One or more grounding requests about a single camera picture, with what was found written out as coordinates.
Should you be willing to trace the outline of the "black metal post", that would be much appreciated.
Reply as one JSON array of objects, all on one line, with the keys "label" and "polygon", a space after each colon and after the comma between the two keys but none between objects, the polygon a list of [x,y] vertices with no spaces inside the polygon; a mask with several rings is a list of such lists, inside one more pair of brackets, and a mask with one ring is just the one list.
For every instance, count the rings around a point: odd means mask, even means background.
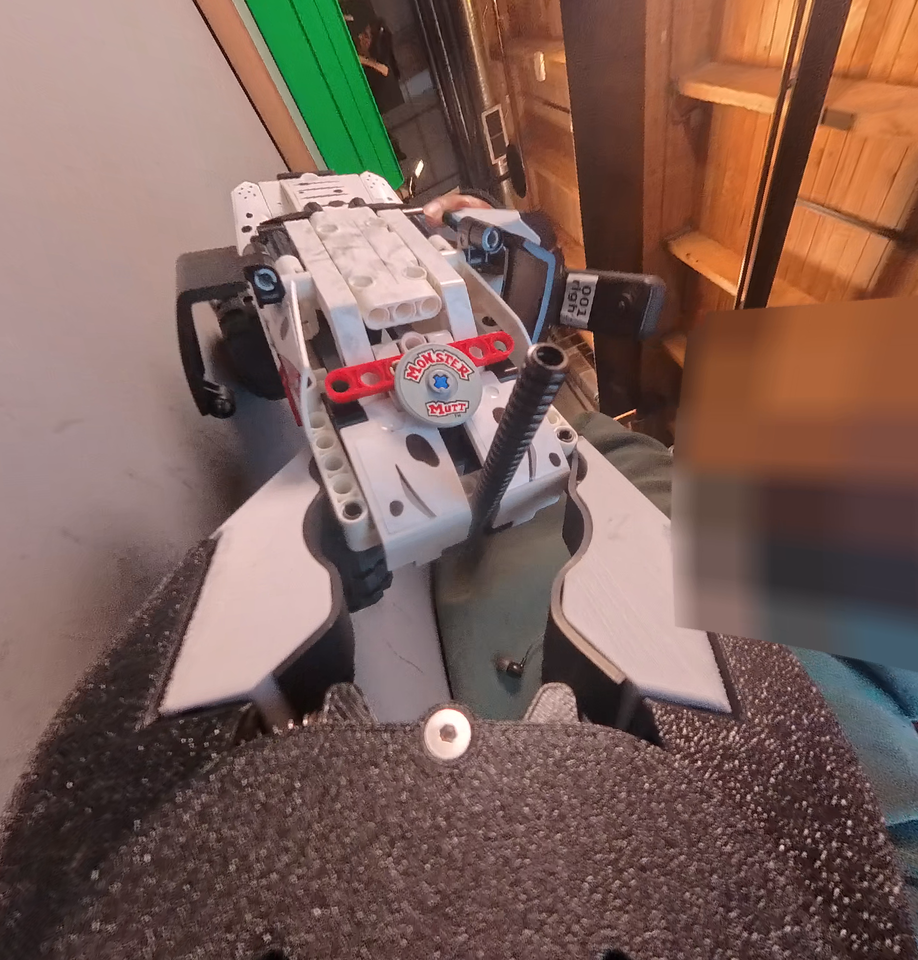
[{"label": "black metal post", "polygon": [[588,267],[654,274],[669,292],[663,202],[673,2],[562,1]]}]

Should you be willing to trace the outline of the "white lego truck model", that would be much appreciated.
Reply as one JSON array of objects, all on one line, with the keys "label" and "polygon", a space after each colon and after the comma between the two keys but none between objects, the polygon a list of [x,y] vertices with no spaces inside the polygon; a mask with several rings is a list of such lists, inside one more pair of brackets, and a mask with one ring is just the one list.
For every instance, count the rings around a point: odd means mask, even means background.
[{"label": "white lego truck model", "polygon": [[475,318],[475,209],[420,224],[380,175],[314,172],[240,182],[235,243],[176,263],[180,363],[199,413],[236,412],[207,374],[193,311],[215,314],[228,361],[257,397],[285,400],[342,544],[345,605],[375,604],[392,574],[561,495],[575,434],[552,407],[565,356],[522,355]]}]

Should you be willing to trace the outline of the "green plastic bin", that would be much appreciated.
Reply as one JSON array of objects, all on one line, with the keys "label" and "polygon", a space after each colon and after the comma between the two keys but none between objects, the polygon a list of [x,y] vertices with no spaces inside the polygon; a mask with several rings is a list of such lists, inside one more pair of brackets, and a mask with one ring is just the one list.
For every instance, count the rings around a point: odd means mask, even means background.
[{"label": "green plastic bin", "polygon": [[335,1],[247,1],[324,167],[337,174],[405,177],[359,55]]}]

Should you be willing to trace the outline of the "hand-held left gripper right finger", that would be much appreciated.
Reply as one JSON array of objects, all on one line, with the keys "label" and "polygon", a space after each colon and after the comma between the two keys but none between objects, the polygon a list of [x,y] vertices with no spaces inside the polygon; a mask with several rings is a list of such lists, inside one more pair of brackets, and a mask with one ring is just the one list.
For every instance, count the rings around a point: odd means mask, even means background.
[{"label": "hand-held left gripper right finger", "polygon": [[708,634],[676,624],[669,519],[597,450],[573,464],[578,544],[554,582],[553,624],[634,699],[729,715]]}]

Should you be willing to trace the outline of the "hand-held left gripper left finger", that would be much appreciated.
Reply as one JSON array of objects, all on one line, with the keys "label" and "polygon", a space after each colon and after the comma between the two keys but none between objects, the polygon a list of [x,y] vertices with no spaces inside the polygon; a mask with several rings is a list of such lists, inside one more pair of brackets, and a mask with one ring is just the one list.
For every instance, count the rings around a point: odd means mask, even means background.
[{"label": "hand-held left gripper left finger", "polygon": [[323,552],[327,504],[312,463],[297,454],[214,534],[160,714],[252,703],[264,718],[302,718],[354,678],[353,624]]}]

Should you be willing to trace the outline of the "wooden shelving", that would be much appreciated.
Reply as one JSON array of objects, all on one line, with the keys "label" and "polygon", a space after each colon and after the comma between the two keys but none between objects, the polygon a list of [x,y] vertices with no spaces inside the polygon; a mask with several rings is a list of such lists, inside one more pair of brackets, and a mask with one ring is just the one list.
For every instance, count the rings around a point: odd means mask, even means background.
[{"label": "wooden shelving", "polygon": [[[644,260],[669,284],[665,352],[734,304],[790,32],[808,2],[645,3]],[[528,204],[586,265],[560,2],[484,6]],[[918,294],[918,1],[850,2],[771,306]]]}]

